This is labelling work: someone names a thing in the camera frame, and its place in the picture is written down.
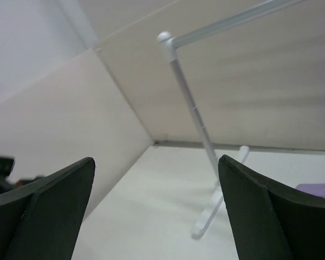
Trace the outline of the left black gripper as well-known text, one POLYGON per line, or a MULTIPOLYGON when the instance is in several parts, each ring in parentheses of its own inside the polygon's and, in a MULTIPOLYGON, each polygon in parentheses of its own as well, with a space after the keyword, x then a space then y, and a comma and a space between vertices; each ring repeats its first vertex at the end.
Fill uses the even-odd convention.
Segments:
POLYGON ((7 181, 7 177, 0 175, 0 194, 6 193, 8 191, 14 190, 18 187, 24 186, 26 184, 32 183, 36 180, 42 179, 42 175, 38 175, 35 178, 22 178, 16 181, 15 183, 10 183, 7 181))

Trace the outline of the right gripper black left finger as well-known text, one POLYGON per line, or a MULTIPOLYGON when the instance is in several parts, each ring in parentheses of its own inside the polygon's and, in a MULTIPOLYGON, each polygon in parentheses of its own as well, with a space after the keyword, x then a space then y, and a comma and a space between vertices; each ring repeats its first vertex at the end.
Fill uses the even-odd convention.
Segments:
POLYGON ((94 177, 85 157, 0 194, 0 259, 71 259, 94 177))

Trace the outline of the purple t shirt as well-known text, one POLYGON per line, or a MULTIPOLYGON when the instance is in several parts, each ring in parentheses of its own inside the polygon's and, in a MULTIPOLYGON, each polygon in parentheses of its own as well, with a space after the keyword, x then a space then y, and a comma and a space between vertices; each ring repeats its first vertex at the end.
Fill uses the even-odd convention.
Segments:
POLYGON ((325 198, 325 184, 299 184, 296 189, 308 194, 325 198))

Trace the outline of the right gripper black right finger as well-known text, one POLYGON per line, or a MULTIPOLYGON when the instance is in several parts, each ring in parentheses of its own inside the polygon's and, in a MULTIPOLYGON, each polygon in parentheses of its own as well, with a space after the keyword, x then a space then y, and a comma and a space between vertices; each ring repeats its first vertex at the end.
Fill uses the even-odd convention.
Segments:
POLYGON ((224 155, 218 173, 239 259, 325 259, 325 198, 224 155))

